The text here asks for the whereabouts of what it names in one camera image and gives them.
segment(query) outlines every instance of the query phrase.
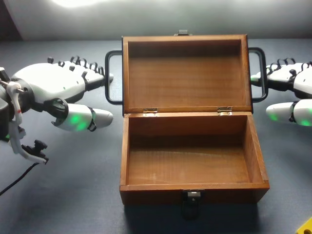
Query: white backdrop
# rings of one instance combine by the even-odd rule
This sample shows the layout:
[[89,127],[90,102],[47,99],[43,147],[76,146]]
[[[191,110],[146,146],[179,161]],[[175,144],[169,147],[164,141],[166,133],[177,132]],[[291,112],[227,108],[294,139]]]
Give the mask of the white backdrop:
[[24,40],[249,34],[312,38],[311,0],[5,0]]

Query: box lid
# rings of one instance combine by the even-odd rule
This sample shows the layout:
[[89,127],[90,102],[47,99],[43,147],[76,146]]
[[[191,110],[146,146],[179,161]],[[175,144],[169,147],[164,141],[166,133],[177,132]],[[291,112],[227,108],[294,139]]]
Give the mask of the box lid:
[[246,35],[123,38],[124,112],[251,111]]

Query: gray table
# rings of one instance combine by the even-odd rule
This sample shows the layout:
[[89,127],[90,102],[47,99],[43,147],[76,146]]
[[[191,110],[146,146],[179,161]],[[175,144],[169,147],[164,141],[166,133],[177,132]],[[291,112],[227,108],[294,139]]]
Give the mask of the gray table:
[[[278,58],[312,59],[312,39],[255,39],[267,63]],[[119,41],[54,41],[0,43],[0,66],[11,76],[19,69],[45,62],[48,56],[67,60],[84,56],[104,65],[106,52]],[[251,71],[258,71],[251,56]],[[121,96],[121,58],[113,58],[112,96]],[[259,94],[259,88],[253,88]],[[254,119],[271,188],[257,205],[205,205],[198,220],[187,222],[179,206],[126,207],[119,196],[122,142],[121,106],[107,103],[104,88],[79,102],[113,113],[113,123],[93,133],[69,133],[52,126],[47,113],[29,111],[22,126],[24,144],[48,144],[47,165],[39,165],[0,197],[0,234],[103,233],[294,233],[312,216],[312,129],[268,120],[267,106],[297,100],[291,92],[270,90],[254,105]],[[0,142],[0,190],[31,165]]]

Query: open wooden box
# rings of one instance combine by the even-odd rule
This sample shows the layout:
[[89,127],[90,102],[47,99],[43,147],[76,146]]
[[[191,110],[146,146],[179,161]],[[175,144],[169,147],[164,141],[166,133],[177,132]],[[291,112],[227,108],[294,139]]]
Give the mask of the open wooden box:
[[124,204],[265,194],[248,56],[245,35],[123,38]]

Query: yellow object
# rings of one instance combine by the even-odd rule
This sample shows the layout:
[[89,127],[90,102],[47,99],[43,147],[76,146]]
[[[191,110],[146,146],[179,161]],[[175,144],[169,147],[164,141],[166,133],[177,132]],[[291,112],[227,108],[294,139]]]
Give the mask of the yellow object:
[[312,218],[297,230],[297,234],[312,234]]

